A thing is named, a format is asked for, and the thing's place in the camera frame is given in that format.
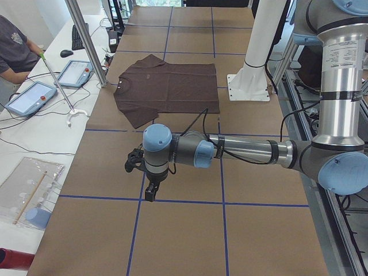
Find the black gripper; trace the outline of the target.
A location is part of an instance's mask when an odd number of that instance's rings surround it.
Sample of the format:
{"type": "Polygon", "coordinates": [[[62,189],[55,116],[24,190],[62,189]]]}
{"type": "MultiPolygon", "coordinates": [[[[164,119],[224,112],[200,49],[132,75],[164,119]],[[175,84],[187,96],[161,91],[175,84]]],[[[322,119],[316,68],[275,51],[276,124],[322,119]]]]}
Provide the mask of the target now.
{"type": "Polygon", "coordinates": [[[145,190],[145,200],[149,202],[154,202],[156,197],[156,190],[159,190],[160,183],[167,178],[167,172],[164,171],[158,174],[148,172],[147,178],[149,180],[149,184],[145,190]]]}

